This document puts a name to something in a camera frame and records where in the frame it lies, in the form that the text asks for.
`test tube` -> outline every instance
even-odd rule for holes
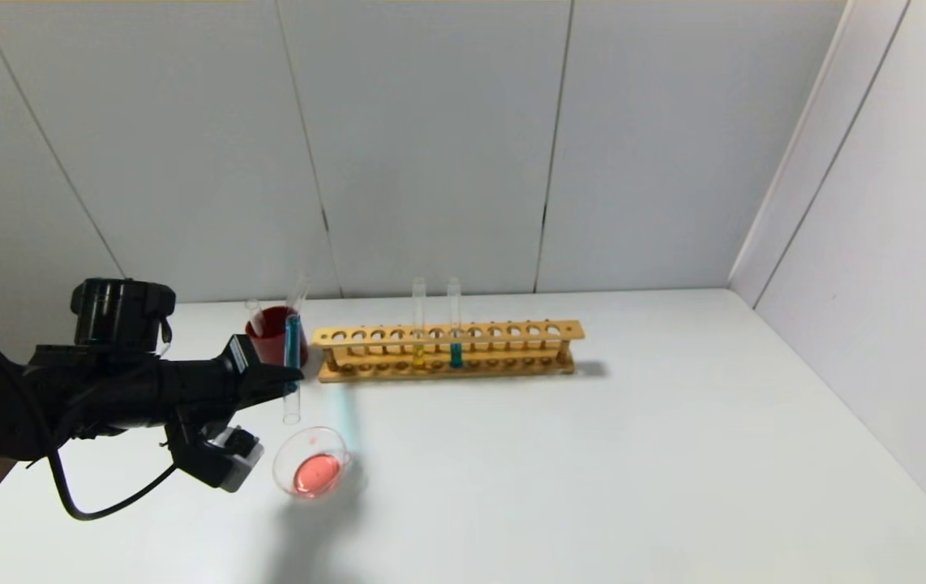
[[[308,295],[308,280],[297,278],[294,291],[286,296],[286,335],[282,363],[285,367],[301,368],[301,309]],[[290,381],[282,389],[282,422],[296,424],[301,421],[301,385]]]
[[[460,337],[463,336],[463,318],[460,316],[460,292],[460,281],[458,278],[449,278],[448,318],[452,329],[449,330],[448,335],[452,337],[452,344],[449,345],[451,358],[449,358],[448,365],[452,367],[452,369],[460,369],[463,367],[463,344],[459,342]]]
[[[422,277],[412,281],[412,337],[415,341],[422,341],[425,337],[426,323],[423,322],[423,300],[427,298],[427,282]],[[423,344],[412,346],[412,366],[416,369],[423,367]]]
[[[258,299],[251,298],[244,303],[249,314],[251,314],[251,328],[255,330],[255,337],[259,339],[265,336],[265,317],[262,315],[262,303]]]

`glass petri dish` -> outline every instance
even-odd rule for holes
[[[317,499],[337,488],[350,459],[337,430],[307,428],[279,447],[272,463],[272,479],[295,499]]]

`wooden test tube rack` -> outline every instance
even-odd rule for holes
[[[470,322],[462,337],[448,335],[451,325],[426,327],[416,340],[412,326],[319,328],[311,346],[323,349],[319,381],[441,380],[452,377],[501,377],[574,373],[571,341],[585,339],[577,320]],[[463,367],[452,368],[451,346],[463,346]],[[414,366],[414,347],[423,346],[423,366]]]

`pink liquid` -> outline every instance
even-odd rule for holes
[[[329,454],[316,454],[301,462],[294,473],[294,491],[304,496],[322,495],[333,487],[341,473],[341,462]]]

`blue liquid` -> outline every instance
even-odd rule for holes
[[[284,367],[301,368],[301,315],[291,314],[286,317],[286,340],[282,345],[282,365]],[[284,385],[284,397],[297,391],[297,381],[290,381]]]
[[[452,343],[448,347],[449,351],[452,352],[451,358],[449,358],[448,365],[452,369],[460,369],[463,367],[463,345],[461,343]]]

